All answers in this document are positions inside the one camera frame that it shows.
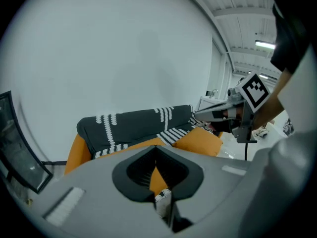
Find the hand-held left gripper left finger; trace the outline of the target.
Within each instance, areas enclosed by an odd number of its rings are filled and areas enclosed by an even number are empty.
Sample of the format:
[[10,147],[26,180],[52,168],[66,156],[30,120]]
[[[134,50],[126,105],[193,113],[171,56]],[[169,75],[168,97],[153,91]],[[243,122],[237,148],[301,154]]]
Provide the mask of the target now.
[[143,148],[88,161],[34,199],[32,221],[49,238],[169,238],[172,230],[153,203],[126,198],[112,170]]

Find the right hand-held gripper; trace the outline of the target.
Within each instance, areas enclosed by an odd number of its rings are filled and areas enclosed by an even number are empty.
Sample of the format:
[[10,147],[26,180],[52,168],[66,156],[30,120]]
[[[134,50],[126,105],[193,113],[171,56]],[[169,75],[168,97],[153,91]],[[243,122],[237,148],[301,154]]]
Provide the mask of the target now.
[[229,129],[238,143],[256,143],[252,136],[255,114],[270,97],[267,86],[255,72],[227,91],[228,102],[221,102],[194,113],[196,120],[220,122],[227,111]]

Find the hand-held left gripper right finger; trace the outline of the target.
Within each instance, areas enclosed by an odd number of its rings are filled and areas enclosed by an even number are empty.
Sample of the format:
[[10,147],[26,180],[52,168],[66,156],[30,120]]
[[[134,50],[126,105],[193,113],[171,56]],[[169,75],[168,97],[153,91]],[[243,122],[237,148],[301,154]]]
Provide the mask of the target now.
[[252,238],[247,209],[258,188],[258,155],[252,161],[211,157],[157,146],[157,165],[171,182],[169,225],[159,238]]

